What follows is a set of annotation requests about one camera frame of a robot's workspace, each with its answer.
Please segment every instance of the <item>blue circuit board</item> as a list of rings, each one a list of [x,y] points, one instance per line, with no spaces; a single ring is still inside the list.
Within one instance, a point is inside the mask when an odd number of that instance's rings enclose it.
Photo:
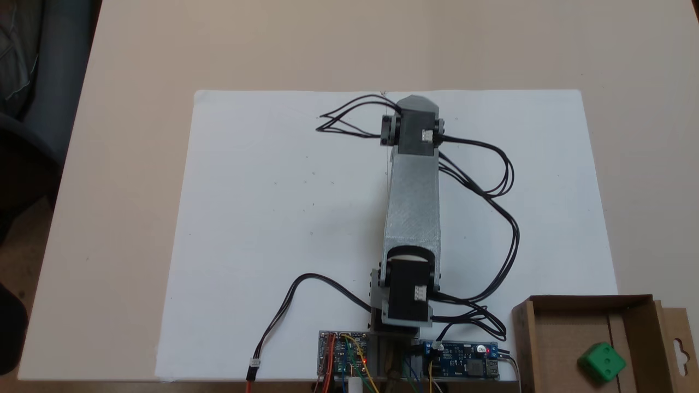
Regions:
[[[344,339],[347,335],[359,343],[364,357],[368,354],[369,335],[365,331],[320,331],[318,333],[318,365],[317,373],[325,373],[328,364],[328,344],[333,342],[333,373],[340,375],[342,372],[347,377],[366,375],[366,367],[362,363],[354,341]]]
[[[494,379],[500,376],[497,343],[443,341],[439,348],[433,348],[432,341],[421,343],[426,359],[432,359],[431,363],[423,363],[425,376],[430,368],[434,378]]]

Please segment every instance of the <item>brown cardboard box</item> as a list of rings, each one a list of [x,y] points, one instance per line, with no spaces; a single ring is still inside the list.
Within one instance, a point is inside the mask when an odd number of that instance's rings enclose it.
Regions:
[[[684,308],[652,295],[531,296],[512,310],[523,393],[689,393],[699,367]],[[679,372],[673,341],[689,360]],[[594,385],[577,358],[607,341],[626,360],[616,380]]]

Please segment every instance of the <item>beige table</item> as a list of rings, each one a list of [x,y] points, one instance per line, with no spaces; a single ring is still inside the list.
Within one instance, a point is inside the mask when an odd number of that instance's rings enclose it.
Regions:
[[[20,377],[154,378],[199,89],[581,89],[619,290],[697,334],[698,43],[690,0],[105,0]]]

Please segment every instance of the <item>white paper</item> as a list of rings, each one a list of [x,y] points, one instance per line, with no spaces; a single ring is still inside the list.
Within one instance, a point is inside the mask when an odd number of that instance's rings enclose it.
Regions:
[[[381,259],[388,150],[376,139],[321,134],[317,116],[360,92],[200,91],[192,129],[156,375],[243,379],[262,331],[291,282],[329,276],[368,301]],[[446,133],[493,143],[515,168],[498,199],[521,228],[507,280],[483,304],[507,325],[532,294],[616,294],[582,98],[576,90],[421,92],[440,107]],[[394,92],[398,100],[409,93]],[[350,120],[379,132],[383,107]],[[499,157],[445,143],[440,151],[483,188],[503,173]],[[509,224],[482,199],[440,177],[441,287],[482,291],[507,254]],[[432,303],[436,315],[465,308]],[[258,380],[314,380],[319,330],[366,330],[369,315],[328,285],[307,280],[265,343]],[[422,329],[435,338],[443,328]],[[446,339],[493,341],[473,326]],[[514,379],[501,364],[503,380]]]

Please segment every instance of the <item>black cable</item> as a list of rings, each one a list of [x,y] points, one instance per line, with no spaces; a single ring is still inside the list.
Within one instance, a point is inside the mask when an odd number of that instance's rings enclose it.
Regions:
[[[309,278],[314,278],[316,280],[323,281],[324,283],[330,285],[331,287],[335,288],[338,290],[341,294],[345,295],[349,300],[353,301],[355,304],[358,306],[362,307],[364,310],[367,310],[368,312],[371,312],[371,306],[369,306],[367,303],[362,301],[359,297],[355,296],[353,293],[351,293],[347,288],[343,287],[340,285],[338,282],[331,278],[327,278],[326,276],[316,274],[316,273],[305,273],[297,277],[294,282],[291,284],[291,287],[289,288],[289,291],[287,292],[286,297],[284,298],[284,301],[282,302],[282,306],[279,307],[279,311],[277,311],[277,314],[272,318],[272,322],[270,322],[269,326],[267,326],[267,329],[264,331],[262,334],[262,338],[260,338],[259,343],[257,344],[257,347],[255,348],[255,353],[253,358],[254,359],[259,359],[260,353],[262,352],[262,345],[264,344],[265,338],[267,338],[267,335],[272,331],[274,328],[275,324],[279,322],[279,319],[284,315],[284,313],[287,312],[287,309],[291,305],[291,300],[294,298],[294,293],[296,293],[296,288],[298,287],[299,284],[301,284],[304,280],[307,280]]]
[[[461,183],[461,185],[463,185],[465,188],[473,191],[478,196],[482,197],[486,202],[488,202],[488,204],[490,204],[490,206],[497,210],[498,213],[500,213],[500,215],[502,215],[510,223],[510,226],[512,227],[512,241],[510,242],[510,249],[507,252],[507,257],[505,258],[505,261],[503,262],[500,271],[496,274],[495,278],[490,283],[490,285],[488,285],[488,287],[485,290],[483,290],[483,292],[476,296],[464,299],[476,303],[482,301],[483,299],[493,294],[493,292],[495,292],[498,289],[498,287],[500,287],[500,284],[503,283],[505,277],[507,277],[507,274],[510,272],[512,265],[514,264],[514,260],[517,257],[517,251],[519,249],[519,225],[517,224],[517,221],[512,217],[511,214],[509,214],[504,208],[502,208],[497,202],[493,200],[494,196],[488,195],[485,191],[483,191],[483,189],[476,182],[474,182],[472,178],[470,178],[466,173],[464,173],[452,160],[450,160],[449,157],[447,157],[442,152],[439,153],[439,157],[451,166],[449,167],[444,163],[440,163],[439,171],[448,174],[452,178],[456,179],[459,183]]]
[[[382,101],[360,102],[360,103],[357,103],[357,104],[345,109],[343,112],[341,112],[338,115],[333,115],[334,113],[337,113],[340,110],[348,107],[352,103],[357,102],[358,100],[361,100],[361,99],[369,98],[369,97],[380,98]],[[384,96],[381,96],[379,94],[367,94],[367,95],[363,95],[361,97],[357,97],[357,98],[351,100],[350,102],[346,103],[345,105],[342,105],[341,107],[339,107],[335,110],[332,110],[328,113],[324,113],[324,114],[320,115],[319,116],[320,118],[326,118],[329,120],[327,122],[325,122],[324,124],[320,125],[315,130],[318,132],[331,132],[331,133],[335,133],[335,134],[346,134],[346,135],[351,135],[351,136],[357,136],[359,138],[379,138],[380,135],[378,135],[378,134],[369,133],[367,131],[360,129],[359,127],[354,126],[353,124],[350,124],[349,122],[342,120],[342,118],[345,117],[348,113],[352,112],[353,110],[355,110],[361,106],[365,106],[365,105],[381,105],[381,106],[386,106],[387,108],[393,109],[397,113],[401,112],[401,108],[395,102],[391,101],[390,99],[388,99]],[[341,129],[339,127],[334,127],[336,123],[341,123],[341,124],[344,124],[348,127],[351,127],[356,132]]]
[[[505,165],[505,174],[503,175],[503,179],[500,181],[500,183],[493,188],[492,190],[488,190],[485,193],[486,194],[492,194],[493,192],[501,189],[497,193],[493,194],[492,197],[501,197],[512,189],[512,186],[514,185],[514,166],[512,165],[512,162],[510,159],[507,157],[505,152],[500,149],[499,147],[492,145],[490,143],[485,143],[481,141],[474,141],[473,139],[463,139],[463,138],[455,138],[453,136],[449,135],[439,135],[438,136],[439,140],[441,142],[453,142],[453,143],[461,143],[465,145],[474,145],[478,146],[481,148],[486,148],[489,150],[492,150],[500,156],[500,158],[503,160],[503,163]]]
[[[514,366],[514,372],[516,373],[517,377],[517,383],[519,384],[519,391],[521,393],[522,391],[522,380],[521,380],[521,374],[519,372],[519,366],[517,365],[517,361],[514,360],[514,357],[511,357],[510,355],[507,355],[510,353],[510,351],[506,351],[503,349],[498,349],[500,351],[500,354],[498,356],[498,360],[504,359],[505,361],[512,362],[512,365]]]
[[[437,341],[441,341],[444,338],[447,330],[455,324],[473,324],[480,329],[483,329],[486,333],[493,336],[496,340],[506,341],[507,340],[507,327],[502,323],[495,315],[487,310],[487,306],[479,306],[472,301],[466,299],[459,299],[455,296],[444,294],[442,292],[435,292],[430,296],[430,300],[439,301],[442,303],[451,304],[461,304],[472,308],[471,311],[464,313],[462,315],[455,316],[439,316],[435,315],[432,317],[433,322],[444,322],[448,325],[442,330]]]

